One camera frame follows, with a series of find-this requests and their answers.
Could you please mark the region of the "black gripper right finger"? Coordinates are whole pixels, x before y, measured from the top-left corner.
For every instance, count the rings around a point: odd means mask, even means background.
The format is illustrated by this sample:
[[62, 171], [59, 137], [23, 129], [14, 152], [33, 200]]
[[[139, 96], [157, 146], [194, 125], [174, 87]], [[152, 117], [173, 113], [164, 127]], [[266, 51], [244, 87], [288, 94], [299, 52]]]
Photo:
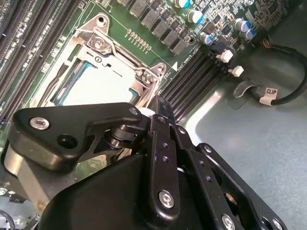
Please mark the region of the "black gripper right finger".
[[286, 224], [206, 143], [195, 146], [176, 124], [170, 103], [166, 115], [204, 227], [209, 230], [285, 230]]

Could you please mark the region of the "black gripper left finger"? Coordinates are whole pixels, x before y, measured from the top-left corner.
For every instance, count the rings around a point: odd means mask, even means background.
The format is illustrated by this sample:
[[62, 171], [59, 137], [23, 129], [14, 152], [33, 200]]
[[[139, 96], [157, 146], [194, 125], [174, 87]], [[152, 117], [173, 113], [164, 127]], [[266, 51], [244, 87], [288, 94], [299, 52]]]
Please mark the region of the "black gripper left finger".
[[77, 183], [77, 164], [116, 148], [147, 159], [143, 185], [147, 217], [180, 214], [176, 147], [165, 101], [155, 97], [143, 115], [130, 103], [28, 108], [16, 112], [4, 153], [4, 166], [22, 185], [42, 216], [50, 201]]

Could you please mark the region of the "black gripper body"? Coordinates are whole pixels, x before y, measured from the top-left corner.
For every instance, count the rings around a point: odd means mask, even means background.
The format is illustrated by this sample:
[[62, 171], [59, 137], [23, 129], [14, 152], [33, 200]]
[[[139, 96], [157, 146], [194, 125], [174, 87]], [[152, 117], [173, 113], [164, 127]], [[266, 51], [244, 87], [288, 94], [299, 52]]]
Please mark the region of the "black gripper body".
[[183, 172], [178, 175], [180, 214], [172, 223], [148, 219], [143, 185], [147, 159], [129, 156], [57, 194], [45, 208], [40, 230], [213, 230], [211, 215], [199, 213]]

